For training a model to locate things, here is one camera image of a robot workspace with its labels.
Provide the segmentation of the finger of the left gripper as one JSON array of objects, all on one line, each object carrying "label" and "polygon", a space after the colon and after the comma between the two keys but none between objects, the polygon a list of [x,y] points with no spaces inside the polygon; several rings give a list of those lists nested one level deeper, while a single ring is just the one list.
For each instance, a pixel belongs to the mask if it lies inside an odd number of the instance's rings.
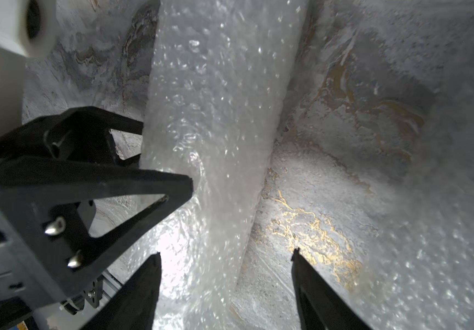
[{"label": "finger of the left gripper", "polygon": [[144,124],[97,107],[68,109],[62,114],[42,116],[0,137],[0,159],[36,156],[131,166],[140,154],[121,159],[116,153],[112,130],[140,136]]},{"label": "finger of the left gripper", "polygon": [[[192,179],[174,173],[37,157],[0,162],[0,231],[18,261],[9,290],[31,307],[79,294],[192,193]],[[77,207],[124,195],[159,199],[92,237]]]}]

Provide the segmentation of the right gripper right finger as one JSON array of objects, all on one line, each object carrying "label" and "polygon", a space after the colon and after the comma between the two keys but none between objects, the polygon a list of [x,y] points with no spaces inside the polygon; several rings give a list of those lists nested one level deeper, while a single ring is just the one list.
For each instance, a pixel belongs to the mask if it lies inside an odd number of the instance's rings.
[{"label": "right gripper right finger", "polygon": [[341,299],[296,248],[292,281],[302,329],[358,329],[370,327]]}]

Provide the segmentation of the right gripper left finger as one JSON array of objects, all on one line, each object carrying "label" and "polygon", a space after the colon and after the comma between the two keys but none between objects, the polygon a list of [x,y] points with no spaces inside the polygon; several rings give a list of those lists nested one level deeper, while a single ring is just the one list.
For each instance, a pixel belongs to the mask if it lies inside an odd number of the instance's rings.
[{"label": "right gripper left finger", "polygon": [[151,255],[83,329],[152,329],[162,277],[161,254]]}]

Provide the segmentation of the bubble wrap roll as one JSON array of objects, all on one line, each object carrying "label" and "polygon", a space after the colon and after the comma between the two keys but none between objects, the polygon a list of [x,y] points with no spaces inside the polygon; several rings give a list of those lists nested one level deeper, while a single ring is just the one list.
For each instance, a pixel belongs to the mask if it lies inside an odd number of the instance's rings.
[{"label": "bubble wrap roll", "polygon": [[163,1],[141,166],[188,175],[192,198],[141,246],[159,252],[155,329],[224,329],[307,1]]}]

